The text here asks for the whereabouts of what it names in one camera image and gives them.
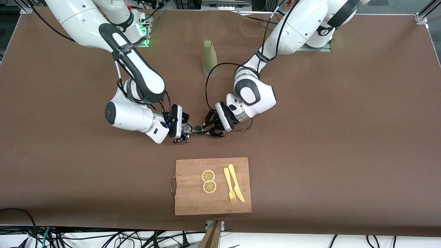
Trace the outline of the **yellow plastic fork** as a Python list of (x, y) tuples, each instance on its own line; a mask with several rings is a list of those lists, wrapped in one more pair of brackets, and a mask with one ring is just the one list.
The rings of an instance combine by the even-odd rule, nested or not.
[(231, 180), (230, 180), (230, 171), (229, 171), (229, 169), (227, 167), (225, 167), (223, 169), (223, 171), (224, 171), (224, 175), (225, 175), (225, 178), (226, 178), (227, 186), (228, 186), (228, 189), (229, 189), (228, 195), (229, 195), (230, 202), (231, 202), (231, 204), (236, 204), (236, 194), (233, 191), (232, 183), (231, 183)]

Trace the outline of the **green sleeved glass bottle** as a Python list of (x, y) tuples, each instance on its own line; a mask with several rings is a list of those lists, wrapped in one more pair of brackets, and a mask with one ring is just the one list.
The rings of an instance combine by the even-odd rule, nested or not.
[(217, 56), (211, 40), (205, 40), (203, 43), (203, 71), (206, 77), (215, 77), (217, 75)]

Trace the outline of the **wooden cutting board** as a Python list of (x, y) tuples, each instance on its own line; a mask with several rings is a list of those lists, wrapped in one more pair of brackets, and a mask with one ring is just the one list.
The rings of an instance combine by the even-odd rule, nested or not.
[[(236, 195), (236, 204), (231, 204), (229, 189), (223, 169), (233, 164), (238, 185), (245, 199), (244, 202)], [(203, 191), (201, 174), (206, 170), (215, 173), (217, 188), (214, 193)], [(235, 183), (230, 176), (233, 191)], [(175, 215), (227, 215), (250, 213), (252, 198), (249, 182), (249, 166), (247, 157), (181, 159), (175, 162)]]

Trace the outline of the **brown table cover sheet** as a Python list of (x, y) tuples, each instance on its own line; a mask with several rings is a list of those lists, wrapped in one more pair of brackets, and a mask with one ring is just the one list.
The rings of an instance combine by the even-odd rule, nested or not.
[[(0, 209), (40, 226), (441, 236), (441, 68), (412, 15), (356, 15), (332, 52), (279, 55), (249, 130), (156, 144), (112, 127), (109, 52), (23, 15), (0, 66)], [(252, 211), (175, 216), (178, 159), (247, 157)]]

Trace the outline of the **wooden post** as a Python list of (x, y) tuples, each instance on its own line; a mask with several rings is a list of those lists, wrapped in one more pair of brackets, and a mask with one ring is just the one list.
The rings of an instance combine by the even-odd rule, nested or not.
[(208, 229), (197, 248), (219, 248), (221, 233), (225, 230), (224, 221), (207, 221)]

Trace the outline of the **yellow plastic knife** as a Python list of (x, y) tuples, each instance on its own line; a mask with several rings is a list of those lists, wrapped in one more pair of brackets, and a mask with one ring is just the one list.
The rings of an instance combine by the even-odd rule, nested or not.
[(229, 164), (229, 165), (228, 165), (228, 169), (229, 169), (230, 175), (231, 175), (231, 177), (233, 178), (233, 181), (234, 181), (234, 183), (235, 183), (234, 190), (235, 190), (235, 192), (236, 192), (236, 195), (237, 195), (238, 198), (241, 200), (241, 202), (244, 202), (245, 199), (244, 199), (244, 197), (243, 197), (243, 195), (242, 195), (242, 192), (241, 192), (241, 190), (240, 190), (240, 187), (239, 187), (239, 185), (238, 185), (238, 180), (237, 180), (237, 177), (236, 177), (236, 171), (235, 171), (235, 169), (234, 169), (233, 164)]

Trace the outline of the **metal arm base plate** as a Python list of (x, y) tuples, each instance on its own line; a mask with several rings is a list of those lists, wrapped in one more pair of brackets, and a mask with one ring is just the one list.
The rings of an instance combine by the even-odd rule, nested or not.
[(302, 47), (298, 49), (298, 51), (308, 51), (308, 52), (331, 52), (331, 42), (327, 42), (323, 47), (315, 48), (311, 47), (307, 44), (304, 44)]
[(133, 43), (136, 47), (149, 47), (152, 26), (153, 16), (146, 15), (137, 21), (136, 28), (139, 39)]

